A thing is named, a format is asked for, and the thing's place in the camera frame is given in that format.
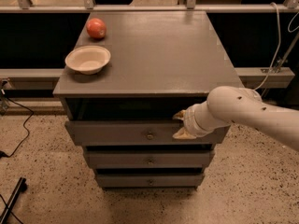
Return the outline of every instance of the red apple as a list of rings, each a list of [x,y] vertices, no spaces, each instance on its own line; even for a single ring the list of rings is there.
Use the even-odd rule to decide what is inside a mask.
[[[102,39],[106,35],[107,27],[100,19],[90,19],[86,22],[86,30],[90,37]]]

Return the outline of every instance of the cabinet top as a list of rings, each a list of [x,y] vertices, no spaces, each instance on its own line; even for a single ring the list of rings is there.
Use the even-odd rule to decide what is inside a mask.
[[[102,46],[111,60],[91,76],[66,67],[55,96],[207,96],[221,85],[242,87],[205,12],[96,12],[90,18],[103,20],[107,35],[94,40],[84,27],[76,48]]]

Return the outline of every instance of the drawer handle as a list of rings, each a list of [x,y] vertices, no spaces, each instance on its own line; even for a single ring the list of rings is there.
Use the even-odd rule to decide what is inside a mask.
[[[154,161],[153,159],[148,159],[148,165],[153,165]]]
[[[150,180],[148,181],[148,183],[149,183],[149,186],[153,186],[153,180],[150,179]]]
[[[153,139],[153,134],[152,134],[152,133],[148,133],[148,134],[147,134],[147,138],[148,138],[149,140],[152,140],[152,139]]]

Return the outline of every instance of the speckled floor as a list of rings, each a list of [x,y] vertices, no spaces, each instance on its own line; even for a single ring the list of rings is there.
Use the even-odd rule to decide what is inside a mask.
[[[27,179],[13,209],[23,223],[299,223],[299,153],[250,128],[232,126],[198,190],[102,190],[60,107],[33,109],[29,138],[13,158],[0,160],[6,200],[19,178]],[[25,119],[14,107],[0,118],[1,150],[10,153],[22,140]]]

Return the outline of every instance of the bowl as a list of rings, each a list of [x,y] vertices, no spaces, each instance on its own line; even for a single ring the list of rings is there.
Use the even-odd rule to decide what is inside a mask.
[[[66,66],[85,75],[98,73],[109,61],[109,50],[98,46],[85,46],[71,51],[65,58]]]

